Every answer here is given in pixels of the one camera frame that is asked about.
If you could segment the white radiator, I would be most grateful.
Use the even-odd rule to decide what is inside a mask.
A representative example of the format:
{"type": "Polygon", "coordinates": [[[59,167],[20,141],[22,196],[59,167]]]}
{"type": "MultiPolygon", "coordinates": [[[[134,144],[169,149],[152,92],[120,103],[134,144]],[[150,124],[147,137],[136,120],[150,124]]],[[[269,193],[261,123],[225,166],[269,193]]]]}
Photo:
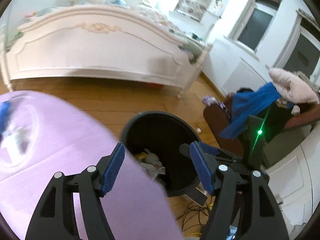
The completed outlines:
{"type": "Polygon", "coordinates": [[[223,84],[225,94],[235,93],[240,88],[250,88],[256,91],[266,80],[259,75],[246,61],[241,60],[230,77],[223,84]]]}

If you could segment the white bed frame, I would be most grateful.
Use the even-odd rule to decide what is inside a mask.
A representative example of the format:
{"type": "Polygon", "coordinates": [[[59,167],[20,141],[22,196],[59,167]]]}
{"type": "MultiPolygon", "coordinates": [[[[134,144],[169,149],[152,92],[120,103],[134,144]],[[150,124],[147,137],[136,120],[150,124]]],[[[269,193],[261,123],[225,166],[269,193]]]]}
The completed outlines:
{"type": "Polygon", "coordinates": [[[212,44],[194,40],[148,0],[70,0],[33,13],[12,44],[1,27],[1,75],[97,77],[177,87],[199,76],[212,44]]]}

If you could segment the blue cloth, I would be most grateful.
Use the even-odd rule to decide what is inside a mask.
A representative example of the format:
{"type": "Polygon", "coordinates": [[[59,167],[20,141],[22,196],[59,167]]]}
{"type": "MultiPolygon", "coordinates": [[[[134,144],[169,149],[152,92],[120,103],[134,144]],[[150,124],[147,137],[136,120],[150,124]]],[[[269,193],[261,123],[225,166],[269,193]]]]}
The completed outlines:
{"type": "Polygon", "coordinates": [[[256,116],[270,107],[280,94],[273,83],[261,86],[257,91],[236,93],[232,97],[231,123],[219,134],[223,139],[236,139],[245,129],[245,123],[250,115],[256,116]]]}

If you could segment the pink pillow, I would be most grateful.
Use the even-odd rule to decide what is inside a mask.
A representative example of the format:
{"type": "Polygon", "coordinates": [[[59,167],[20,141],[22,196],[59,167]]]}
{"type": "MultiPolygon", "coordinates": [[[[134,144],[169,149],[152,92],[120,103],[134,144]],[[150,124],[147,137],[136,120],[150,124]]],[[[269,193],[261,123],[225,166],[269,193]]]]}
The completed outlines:
{"type": "Polygon", "coordinates": [[[285,100],[294,104],[319,104],[316,92],[300,77],[281,68],[271,68],[268,72],[277,92],[285,100]]]}

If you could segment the black trash bin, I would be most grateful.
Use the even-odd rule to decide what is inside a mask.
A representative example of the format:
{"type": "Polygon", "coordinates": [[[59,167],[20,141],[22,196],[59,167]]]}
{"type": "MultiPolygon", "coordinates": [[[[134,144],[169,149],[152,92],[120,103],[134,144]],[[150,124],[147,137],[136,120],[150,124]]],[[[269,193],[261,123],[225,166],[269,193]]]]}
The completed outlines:
{"type": "Polygon", "coordinates": [[[184,195],[199,185],[193,162],[180,153],[182,144],[200,141],[199,135],[181,118],[161,111],[138,113],[124,126],[120,142],[132,155],[145,149],[154,153],[165,167],[159,175],[168,197],[184,195]]]}

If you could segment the blue plastic wrapper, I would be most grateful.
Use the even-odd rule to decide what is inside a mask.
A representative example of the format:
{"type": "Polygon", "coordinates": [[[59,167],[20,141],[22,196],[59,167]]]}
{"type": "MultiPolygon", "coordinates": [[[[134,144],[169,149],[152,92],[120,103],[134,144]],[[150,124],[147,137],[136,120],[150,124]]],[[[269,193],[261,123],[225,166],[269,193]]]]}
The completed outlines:
{"type": "Polygon", "coordinates": [[[11,110],[11,102],[5,101],[1,103],[1,110],[0,110],[0,132],[1,134],[5,131],[7,127],[7,123],[10,116],[11,110]]]}

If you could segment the purple tablecloth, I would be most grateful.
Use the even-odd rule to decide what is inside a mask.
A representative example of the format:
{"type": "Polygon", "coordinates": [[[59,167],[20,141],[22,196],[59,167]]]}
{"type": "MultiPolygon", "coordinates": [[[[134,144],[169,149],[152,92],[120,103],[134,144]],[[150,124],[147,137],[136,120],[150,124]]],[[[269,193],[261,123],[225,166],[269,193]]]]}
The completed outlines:
{"type": "MultiPolygon", "coordinates": [[[[20,160],[1,147],[1,214],[24,239],[54,173],[80,173],[111,154],[118,141],[104,125],[55,96],[25,90],[3,94],[1,101],[12,103],[11,128],[27,135],[20,160]]],[[[129,154],[101,204],[116,239],[183,237],[163,187],[129,154]]]]}

